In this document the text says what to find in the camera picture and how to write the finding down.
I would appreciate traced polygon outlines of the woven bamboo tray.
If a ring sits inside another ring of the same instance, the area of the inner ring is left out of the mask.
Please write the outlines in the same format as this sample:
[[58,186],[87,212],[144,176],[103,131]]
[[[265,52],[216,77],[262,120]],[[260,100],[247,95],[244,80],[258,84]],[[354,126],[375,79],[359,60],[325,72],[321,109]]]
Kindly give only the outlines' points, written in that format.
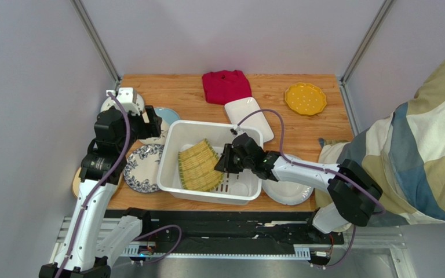
[[224,179],[224,173],[214,169],[219,159],[206,138],[179,152],[178,170],[182,189],[199,192],[216,189]]

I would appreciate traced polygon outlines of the white round plate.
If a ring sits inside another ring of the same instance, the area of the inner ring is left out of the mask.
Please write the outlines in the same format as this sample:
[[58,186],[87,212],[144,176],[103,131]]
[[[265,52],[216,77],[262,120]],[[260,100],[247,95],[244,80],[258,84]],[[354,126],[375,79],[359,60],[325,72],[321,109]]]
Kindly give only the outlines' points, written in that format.
[[262,180],[262,189],[274,201],[287,206],[296,206],[308,200],[313,188],[295,182]]

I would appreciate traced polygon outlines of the yellow polka dot plate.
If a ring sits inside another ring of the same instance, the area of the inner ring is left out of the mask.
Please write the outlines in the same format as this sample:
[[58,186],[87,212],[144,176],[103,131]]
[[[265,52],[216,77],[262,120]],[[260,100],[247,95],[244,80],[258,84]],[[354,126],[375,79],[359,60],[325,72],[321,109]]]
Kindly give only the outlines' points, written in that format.
[[321,88],[303,82],[289,86],[284,92],[284,101],[293,112],[304,116],[319,114],[327,105]]

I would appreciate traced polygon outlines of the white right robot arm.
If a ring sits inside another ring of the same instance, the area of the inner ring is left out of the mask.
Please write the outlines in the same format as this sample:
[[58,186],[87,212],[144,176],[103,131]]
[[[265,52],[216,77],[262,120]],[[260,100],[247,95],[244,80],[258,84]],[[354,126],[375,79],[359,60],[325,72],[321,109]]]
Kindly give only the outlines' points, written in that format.
[[242,133],[225,144],[215,170],[239,174],[250,170],[261,180],[294,182],[328,193],[332,203],[320,208],[311,221],[315,229],[330,233],[347,224],[365,227],[374,214],[385,212],[380,186],[353,160],[320,164],[264,151]]

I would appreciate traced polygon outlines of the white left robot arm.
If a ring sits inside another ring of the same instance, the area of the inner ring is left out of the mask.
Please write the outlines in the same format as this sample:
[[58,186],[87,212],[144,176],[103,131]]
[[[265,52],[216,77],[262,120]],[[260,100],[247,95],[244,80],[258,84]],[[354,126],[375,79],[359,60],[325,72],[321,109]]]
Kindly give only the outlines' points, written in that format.
[[79,193],[63,246],[52,263],[43,265],[39,277],[110,277],[122,251],[139,236],[149,212],[128,208],[120,222],[101,242],[99,231],[107,206],[126,166],[126,152],[139,139],[159,137],[162,118],[154,107],[141,114],[111,107],[100,112],[95,138],[87,149],[79,173]]

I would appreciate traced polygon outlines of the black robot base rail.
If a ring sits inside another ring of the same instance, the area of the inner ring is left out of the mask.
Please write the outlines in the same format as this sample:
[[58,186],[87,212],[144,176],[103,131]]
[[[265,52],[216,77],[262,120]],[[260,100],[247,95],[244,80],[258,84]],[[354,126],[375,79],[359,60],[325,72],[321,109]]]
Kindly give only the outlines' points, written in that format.
[[343,235],[326,235],[311,225],[312,212],[107,210],[105,217],[131,215],[154,251],[200,255],[292,255],[294,247],[340,246]]

